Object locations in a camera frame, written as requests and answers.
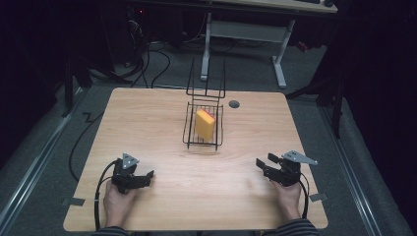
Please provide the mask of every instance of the sleeve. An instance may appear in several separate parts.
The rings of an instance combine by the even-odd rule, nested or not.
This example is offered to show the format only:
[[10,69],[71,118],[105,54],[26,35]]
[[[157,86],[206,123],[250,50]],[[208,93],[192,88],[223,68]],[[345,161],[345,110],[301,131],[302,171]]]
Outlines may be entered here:
[[318,236],[319,230],[305,218],[291,220],[279,226],[276,230],[264,234],[265,236]]
[[91,236],[129,236],[129,234],[120,227],[101,228],[93,232]]

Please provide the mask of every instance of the wooden table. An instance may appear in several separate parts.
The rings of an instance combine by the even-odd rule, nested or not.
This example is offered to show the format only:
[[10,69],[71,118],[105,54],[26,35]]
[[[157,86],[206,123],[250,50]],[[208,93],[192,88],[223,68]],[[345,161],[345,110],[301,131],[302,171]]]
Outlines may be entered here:
[[[230,100],[239,108],[228,106]],[[285,96],[278,92],[227,91],[220,101],[223,144],[200,147],[183,144],[187,102],[180,89],[117,88],[111,94],[77,187],[83,206],[70,206],[64,228],[93,231],[93,198],[103,169],[122,152],[140,160],[136,175],[151,170],[149,188],[139,191],[127,230],[273,229],[282,224],[272,184],[256,158],[274,166],[269,152],[292,149],[304,153]],[[302,164],[317,193],[310,167]],[[104,224],[102,206],[100,219]],[[300,200],[300,212],[304,197]],[[308,217],[318,228],[328,220],[321,202],[310,203]]]

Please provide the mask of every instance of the black wire basket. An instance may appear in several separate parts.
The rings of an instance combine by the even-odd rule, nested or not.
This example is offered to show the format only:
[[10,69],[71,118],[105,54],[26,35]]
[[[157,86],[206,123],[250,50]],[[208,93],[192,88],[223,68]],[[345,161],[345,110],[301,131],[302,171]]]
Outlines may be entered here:
[[[222,74],[219,80],[208,76],[204,82],[199,82],[201,87],[196,88],[194,76],[194,58],[191,65],[190,77],[188,79],[186,93],[192,97],[187,104],[187,114],[184,126],[183,143],[190,148],[190,145],[213,146],[217,150],[223,144],[223,105],[220,99],[225,98],[225,61],[223,61]],[[215,120],[212,139],[204,140],[196,132],[196,112],[200,109],[205,110]]]

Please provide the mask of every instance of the cable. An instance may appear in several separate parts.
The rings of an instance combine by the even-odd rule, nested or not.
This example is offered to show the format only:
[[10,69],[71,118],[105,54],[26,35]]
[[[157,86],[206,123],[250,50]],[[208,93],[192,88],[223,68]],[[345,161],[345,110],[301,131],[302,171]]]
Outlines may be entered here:
[[101,174],[100,179],[98,180],[97,189],[95,190],[95,197],[94,197],[94,220],[95,220],[95,229],[100,229],[100,215],[98,212],[98,204],[99,204],[99,197],[100,197],[100,187],[101,184],[104,182],[103,178],[107,170],[116,163],[115,160],[113,160],[110,164],[105,167],[103,173]]
[[191,41],[194,41],[194,40],[199,40],[200,38],[198,38],[199,36],[200,36],[200,34],[202,33],[202,31],[203,31],[203,28],[205,27],[205,22],[206,22],[206,18],[207,18],[207,16],[208,16],[208,14],[207,13],[205,13],[205,16],[203,17],[203,22],[202,22],[202,26],[200,27],[200,30],[199,30],[199,32],[196,34],[196,36],[195,37],[193,37],[192,39],[190,39],[190,40],[187,40],[187,41],[183,41],[183,43],[186,43],[186,42],[191,42]]
[[160,76],[160,75],[162,75],[166,70],[168,70],[168,67],[169,67],[169,65],[171,64],[171,60],[169,59],[169,57],[165,54],[165,53],[163,53],[163,52],[159,52],[159,51],[151,51],[151,52],[155,52],[155,53],[159,53],[159,54],[161,54],[161,55],[163,55],[163,56],[165,56],[166,57],[166,59],[168,59],[168,65],[166,65],[166,67],[165,67],[165,69],[163,69],[163,71],[162,72],[160,72],[155,78],[153,78],[153,80],[152,80],[152,83],[150,84],[150,88],[151,89],[153,89],[153,84],[154,84],[154,82],[156,81],[156,79]]
[[86,126],[86,128],[83,130],[83,132],[79,135],[79,137],[77,138],[77,141],[74,143],[74,145],[73,145],[73,148],[71,149],[71,153],[70,153],[70,158],[69,158],[69,160],[68,160],[68,164],[69,164],[69,166],[70,166],[70,172],[71,172],[71,175],[74,177],[74,179],[77,181],[77,182],[79,182],[80,181],[80,179],[76,176],[76,174],[74,173],[74,170],[73,170],[73,166],[72,166],[72,160],[73,160],[73,154],[74,154],[74,151],[75,151],[75,149],[76,149],[76,147],[77,147],[77,145],[78,145],[78,143],[80,142],[80,140],[81,140],[81,138],[83,137],[83,135],[86,133],[86,131],[89,129],[89,127],[91,127],[91,125],[92,124],[94,124],[95,123],[95,121],[97,121],[98,120],[98,118],[100,118],[103,114],[104,114],[104,112],[101,112],[101,114],[99,114],[97,117],[95,117],[95,119],[93,119],[92,121],[89,119],[89,117],[91,116],[91,113],[83,113],[83,114],[87,114],[88,115],[88,117],[87,117],[87,120],[86,120],[86,122],[88,122],[89,124]]
[[252,48],[264,47],[264,46],[268,46],[268,45],[272,44],[272,42],[262,41],[262,42],[259,42],[256,45],[251,45],[249,43],[244,43],[244,42],[240,42],[240,41],[242,41],[242,40],[236,40],[235,43],[240,45],[240,46],[252,47]]
[[200,37],[200,38],[197,38],[197,39],[195,39],[194,41],[189,41],[189,42],[187,42],[187,43],[183,43],[182,45],[183,46],[185,46],[185,47],[188,47],[188,48],[192,48],[192,49],[198,49],[198,48],[202,48],[202,47],[204,47],[205,45],[206,45],[206,43],[204,42],[204,41],[202,41],[201,43],[199,43],[197,46],[190,46],[189,44],[191,44],[191,43],[195,43],[195,42],[198,42],[199,40],[201,40],[201,39],[205,39],[205,37],[204,36],[202,36],[202,37]]
[[236,40],[232,39],[231,46],[230,46],[229,48],[227,48],[226,50],[216,50],[216,49],[214,49],[212,46],[210,47],[210,49],[211,49],[212,51],[215,51],[215,52],[228,52],[228,51],[230,51],[230,50],[232,50],[232,49],[234,48],[234,46],[235,46],[235,42],[236,42]]
[[147,89],[149,88],[148,87],[148,82],[147,82],[147,79],[145,78],[145,71],[147,70],[147,68],[148,68],[148,65],[149,65],[149,59],[150,59],[150,56],[149,56],[149,46],[148,46],[148,50],[147,50],[147,56],[148,56],[148,60],[147,60],[147,65],[145,66],[145,68],[144,67],[142,67],[142,72],[141,72],[141,74],[140,75],[138,75],[138,77],[132,82],[132,85],[131,85],[131,88],[132,87],[134,87],[135,86],[135,84],[136,84],[136,82],[139,80],[139,78],[141,77],[141,76],[143,76],[144,77],[144,82],[145,82],[145,86],[147,87]]
[[101,181],[101,184],[104,183],[106,180],[111,179],[112,176],[109,176]]
[[302,217],[307,218],[307,211],[309,210],[310,184],[309,184],[309,181],[307,180],[306,176],[303,173],[301,173],[301,175],[303,175],[304,179],[307,182],[307,190],[304,187],[304,184],[301,182],[301,180],[298,182],[298,183],[300,183],[301,187],[303,188],[303,192],[304,192],[304,196],[305,196],[305,198],[304,198],[304,210],[303,210]]

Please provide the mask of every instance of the yellow sponge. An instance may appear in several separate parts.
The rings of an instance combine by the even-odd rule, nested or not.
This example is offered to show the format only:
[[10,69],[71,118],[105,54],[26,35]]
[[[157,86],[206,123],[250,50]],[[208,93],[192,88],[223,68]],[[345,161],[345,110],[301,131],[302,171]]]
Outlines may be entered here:
[[214,117],[212,117],[208,112],[203,109],[197,111],[195,130],[197,134],[206,142],[209,142],[212,139],[214,123]]

